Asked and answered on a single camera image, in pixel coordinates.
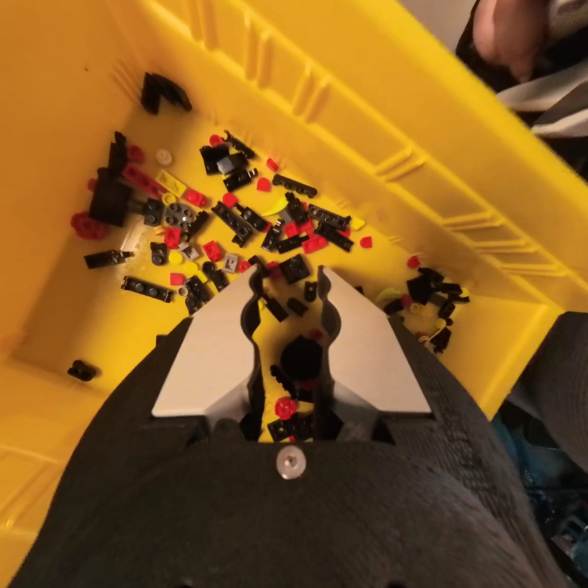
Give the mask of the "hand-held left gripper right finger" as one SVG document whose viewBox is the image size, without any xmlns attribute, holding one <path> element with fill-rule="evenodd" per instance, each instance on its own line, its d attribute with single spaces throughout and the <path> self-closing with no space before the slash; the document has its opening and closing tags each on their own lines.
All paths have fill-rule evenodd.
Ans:
<svg viewBox="0 0 588 588">
<path fill-rule="evenodd" d="M 333 268 L 318 270 L 323 353 L 320 400 L 341 432 L 380 436 L 388 418 L 431 419 L 432 408 L 388 316 Z"/>
</svg>

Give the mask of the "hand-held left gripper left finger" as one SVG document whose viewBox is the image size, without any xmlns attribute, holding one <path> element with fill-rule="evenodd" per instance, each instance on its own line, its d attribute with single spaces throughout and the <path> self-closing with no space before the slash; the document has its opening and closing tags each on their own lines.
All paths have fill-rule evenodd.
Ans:
<svg viewBox="0 0 588 588">
<path fill-rule="evenodd" d="M 254 332 L 263 293 L 259 264 L 196 311 L 152 408 L 154 418 L 231 419 L 258 441 L 266 393 Z"/>
</svg>

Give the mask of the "pile of lego pieces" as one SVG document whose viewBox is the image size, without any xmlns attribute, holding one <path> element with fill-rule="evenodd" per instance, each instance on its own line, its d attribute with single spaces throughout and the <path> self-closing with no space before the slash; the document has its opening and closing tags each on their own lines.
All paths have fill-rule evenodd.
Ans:
<svg viewBox="0 0 588 588">
<path fill-rule="evenodd" d="M 93 179 L 89 189 L 93 192 L 91 209 L 73 214 L 70 225 L 82 239 L 100 240 L 104 238 L 110 226 L 121 227 L 132 205 L 137 205 L 136 214 L 142 215 L 146 226 L 158 227 L 164 224 L 164 242 L 152 244 L 152 262 L 163 266 L 170 262 L 171 255 L 177 254 L 179 260 L 192 249 L 191 240 L 200 234 L 209 221 L 210 214 L 200 210 L 195 216 L 185 206 L 191 203 L 203 208 L 204 195 L 178 183 L 175 178 L 166 176 L 162 171 L 159 179 L 145 174 L 136 165 L 142 162 L 143 152 L 129 145 L 124 134 L 115 132 L 114 142 L 110 145 L 107 167 L 98 170 L 98 178 Z M 245 247 L 255 234 L 263 234 L 261 248 L 269 253 L 286 254 L 302 248 L 306 254 L 322 246 L 333 244 L 350 252 L 353 242 L 349 239 L 351 217 L 341 217 L 314 204 L 306 206 L 294 194 L 310 198 L 316 196 L 316 189 L 300 182 L 288 179 L 280 174 L 272 180 L 274 185 L 287 188 L 283 204 L 278 210 L 287 208 L 293 214 L 293 221 L 284 222 L 282 217 L 271 224 L 257 214 L 251 207 L 243 206 L 232 192 L 224 194 L 211 212 L 214 218 L 222 221 L 233 233 L 232 243 Z M 207 260 L 202 265 L 201 274 L 190 277 L 184 285 L 187 290 L 186 305 L 190 313 L 200 309 L 210 300 L 205 281 L 213 283 L 218 292 L 229 285 L 226 274 L 232 270 L 244 273 L 252 266 L 258 266 L 262 278 L 272 277 L 276 271 L 290 284 L 297 283 L 310 276 L 310 269 L 300 254 L 272 266 L 265 266 L 258 257 L 239 261 L 238 256 L 223 256 L 215 240 L 202 245 Z M 470 296 L 466 289 L 457 283 L 444 281 L 443 276 L 432 268 L 417 267 L 418 276 L 409 280 L 409 292 L 391 300 L 384 308 L 392 315 L 406 307 L 425 306 L 427 303 L 439 303 L 438 319 L 440 331 L 429 338 L 433 351 L 440 353 L 448 346 L 453 325 L 451 318 L 456 305 L 467 304 Z M 276 382 L 289 393 L 276 401 L 277 419 L 267 425 L 267 430 L 274 442 L 285 440 L 308 440 L 312 437 L 312 414 L 300 414 L 295 408 L 297 401 L 313 402 L 312 393 L 304 388 L 297 389 L 292 383 L 293 376 L 288 376 L 279 366 L 271 365 L 270 374 Z"/>
</svg>

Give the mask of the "yellow plastic bin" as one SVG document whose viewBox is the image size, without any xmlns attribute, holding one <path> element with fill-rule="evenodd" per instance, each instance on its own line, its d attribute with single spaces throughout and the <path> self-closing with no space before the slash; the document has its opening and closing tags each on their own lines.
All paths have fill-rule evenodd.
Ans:
<svg viewBox="0 0 588 588">
<path fill-rule="evenodd" d="M 137 205 L 71 227 L 115 132 L 206 198 L 181 261 Z M 352 218 L 350 252 L 232 243 L 228 192 L 293 221 L 278 174 Z M 262 278 L 256 442 L 152 417 L 211 240 L 311 273 Z M 466 289 L 440 353 L 439 303 L 385 313 L 431 419 L 362 440 L 323 407 L 321 265 L 383 312 L 419 266 Z M 1 587 L 565 587 L 489 422 L 565 312 L 587 185 L 398 2 L 1 1 Z M 310 439 L 272 440 L 271 365 Z"/>
</svg>

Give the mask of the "person's right hand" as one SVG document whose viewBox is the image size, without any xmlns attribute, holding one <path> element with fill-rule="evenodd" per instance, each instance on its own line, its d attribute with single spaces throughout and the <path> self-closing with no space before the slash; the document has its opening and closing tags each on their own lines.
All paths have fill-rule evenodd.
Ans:
<svg viewBox="0 0 588 588">
<path fill-rule="evenodd" d="M 548 34 L 548 1 L 479 1 L 473 44 L 487 63 L 504 67 L 519 83 L 530 81 Z"/>
</svg>

